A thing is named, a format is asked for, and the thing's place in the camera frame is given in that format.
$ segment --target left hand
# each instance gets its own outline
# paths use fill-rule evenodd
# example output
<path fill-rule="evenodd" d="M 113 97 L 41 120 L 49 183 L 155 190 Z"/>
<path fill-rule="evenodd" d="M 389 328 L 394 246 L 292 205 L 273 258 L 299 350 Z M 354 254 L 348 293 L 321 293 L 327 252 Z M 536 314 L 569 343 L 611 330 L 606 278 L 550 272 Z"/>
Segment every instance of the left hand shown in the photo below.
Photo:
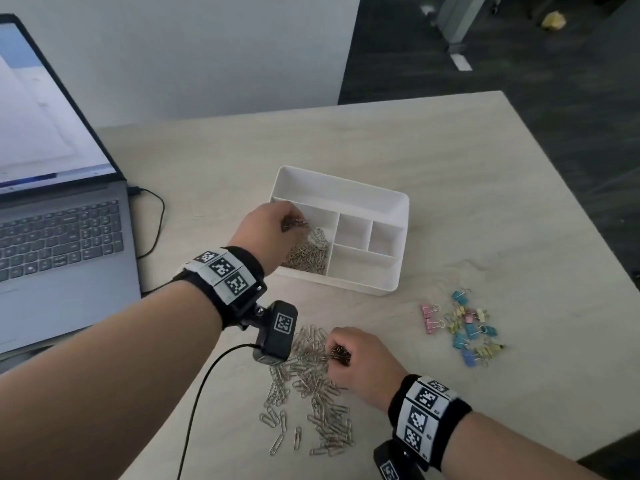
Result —
<path fill-rule="evenodd" d="M 291 202 L 263 203 L 246 215 L 228 245 L 249 251 L 260 261 L 264 275 L 268 276 L 286 261 L 293 246 L 308 232 L 305 227 L 283 232 L 282 220 L 285 217 L 305 218 Z"/>

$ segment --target white wall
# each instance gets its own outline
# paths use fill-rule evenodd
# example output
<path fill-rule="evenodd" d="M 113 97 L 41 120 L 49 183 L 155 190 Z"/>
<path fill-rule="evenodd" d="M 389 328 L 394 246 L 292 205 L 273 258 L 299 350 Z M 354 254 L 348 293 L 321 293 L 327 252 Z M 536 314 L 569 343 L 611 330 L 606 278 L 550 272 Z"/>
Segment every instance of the white wall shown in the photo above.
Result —
<path fill-rule="evenodd" d="M 97 127 L 334 105 L 360 0 L 0 0 Z"/>

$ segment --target right hand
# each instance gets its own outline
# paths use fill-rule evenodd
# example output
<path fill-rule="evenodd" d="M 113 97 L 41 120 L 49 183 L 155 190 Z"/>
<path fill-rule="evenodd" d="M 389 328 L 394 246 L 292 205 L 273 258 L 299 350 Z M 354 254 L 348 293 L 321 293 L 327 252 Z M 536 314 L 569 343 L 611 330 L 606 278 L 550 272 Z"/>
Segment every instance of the right hand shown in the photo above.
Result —
<path fill-rule="evenodd" d="M 329 361 L 329 379 L 386 413 L 408 372 L 379 338 L 359 328 L 334 328 L 326 339 L 327 353 L 335 345 L 345 347 L 351 361 L 348 366 Z"/>

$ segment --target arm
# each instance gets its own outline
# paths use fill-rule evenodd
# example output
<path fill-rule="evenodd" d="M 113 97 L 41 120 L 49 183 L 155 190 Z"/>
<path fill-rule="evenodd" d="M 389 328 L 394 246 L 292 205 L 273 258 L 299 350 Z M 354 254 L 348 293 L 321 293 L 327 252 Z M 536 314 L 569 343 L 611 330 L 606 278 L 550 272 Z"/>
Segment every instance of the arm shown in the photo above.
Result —
<path fill-rule="evenodd" d="M 265 274 L 302 230 L 289 202 L 245 217 L 229 245 Z M 174 282 L 0 376 L 0 478 L 116 479 L 163 425 L 216 345 L 209 299 Z"/>
<path fill-rule="evenodd" d="M 336 344 L 347 348 L 351 362 L 345 367 L 332 360 L 329 379 L 387 413 L 408 372 L 375 335 L 357 328 L 336 328 L 327 338 L 327 350 Z M 476 412 L 462 418 L 453 430 L 442 459 L 442 473 L 449 480 L 600 479 Z"/>

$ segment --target forearm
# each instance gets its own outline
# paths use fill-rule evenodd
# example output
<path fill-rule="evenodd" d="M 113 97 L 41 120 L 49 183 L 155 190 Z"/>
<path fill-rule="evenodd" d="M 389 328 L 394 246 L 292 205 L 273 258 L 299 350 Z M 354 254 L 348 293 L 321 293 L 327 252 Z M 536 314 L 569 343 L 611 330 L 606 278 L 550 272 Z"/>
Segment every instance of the forearm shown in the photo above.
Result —
<path fill-rule="evenodd" d="M 597 480 L 596 474 L 471 412 L 453 431 L 442 459 L 449 480 Z"/>
<path fill-rule="evenodd" d="M 220 331 L 208 298 L 175 282 L 0 376 L 0 478 L 117 478 Z"/>

